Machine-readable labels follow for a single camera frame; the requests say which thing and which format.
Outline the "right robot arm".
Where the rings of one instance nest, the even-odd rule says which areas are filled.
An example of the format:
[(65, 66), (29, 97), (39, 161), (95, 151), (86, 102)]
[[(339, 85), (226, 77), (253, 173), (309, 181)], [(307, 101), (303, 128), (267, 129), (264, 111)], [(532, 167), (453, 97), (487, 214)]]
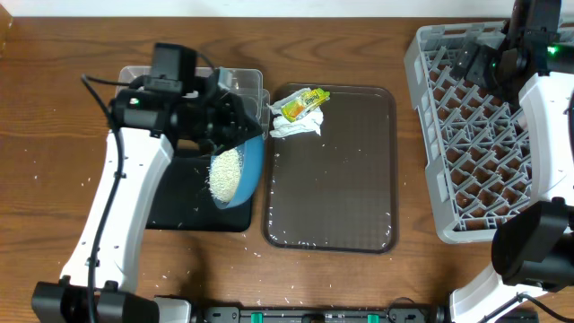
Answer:
[(420, 28), (405, 56), (438, 236), (491, 260), (434, 322), (530, 321), (573, 284), (573, 32), (558, 1), (505, 22)]

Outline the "yellow green snack wrapper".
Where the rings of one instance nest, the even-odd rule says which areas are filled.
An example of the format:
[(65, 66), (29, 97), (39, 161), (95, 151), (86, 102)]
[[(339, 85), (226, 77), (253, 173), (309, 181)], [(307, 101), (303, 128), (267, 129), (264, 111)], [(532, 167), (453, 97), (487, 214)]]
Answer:
[(330, 92), (321, 88), (303, 88), (270, 106), (274, 115), (282, 115), (289, 122), (305, 118), (311, 111), (330, 100)]

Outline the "pile of white rice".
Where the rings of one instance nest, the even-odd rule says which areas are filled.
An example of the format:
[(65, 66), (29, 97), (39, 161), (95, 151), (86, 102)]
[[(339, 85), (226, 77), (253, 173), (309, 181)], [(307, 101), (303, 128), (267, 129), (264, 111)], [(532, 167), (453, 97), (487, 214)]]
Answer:
[(241, 177), (242, 160), (237, 149), (230, 149), (212, 158), (209, 168), (209, 189), (212, 196), (229, 203), (235, 196)]

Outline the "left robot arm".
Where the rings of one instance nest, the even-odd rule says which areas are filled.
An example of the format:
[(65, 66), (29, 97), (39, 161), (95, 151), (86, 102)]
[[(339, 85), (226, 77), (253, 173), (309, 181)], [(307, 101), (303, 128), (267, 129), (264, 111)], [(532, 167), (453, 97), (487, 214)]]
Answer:
[(101, 105), (108, 124), (106, 159), (91, 210), (72, 256), (55, 283), (40, 282), (31, 307), (42, 322), (188, 322), (184, 299), (136, 294), (144, 230), (161, 179), (178, 142), (196, 143), (210, 162), (239, 156), (240, 175), (218, 208), (245, 204), (259, 182), (265, 127), (257, 102), (248, 102), (240, 81), (259, 79), (254, 69), (212, 66), (182, 45), (158, 43), (146, 74), (118, 84)]

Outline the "dark blue plate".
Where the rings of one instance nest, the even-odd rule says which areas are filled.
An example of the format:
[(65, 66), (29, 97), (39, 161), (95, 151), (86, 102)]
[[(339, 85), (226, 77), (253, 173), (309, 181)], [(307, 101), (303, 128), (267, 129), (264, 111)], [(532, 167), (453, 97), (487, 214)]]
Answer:
[(239, 186), (229, 203), (220, 202), (212, 196), (219, 209), (229, 209), (245, 204), (254, 194), (262, 174), (265, 144), (261, 135), (248, 139), (233, 149), (238, 150), (242, 160)]

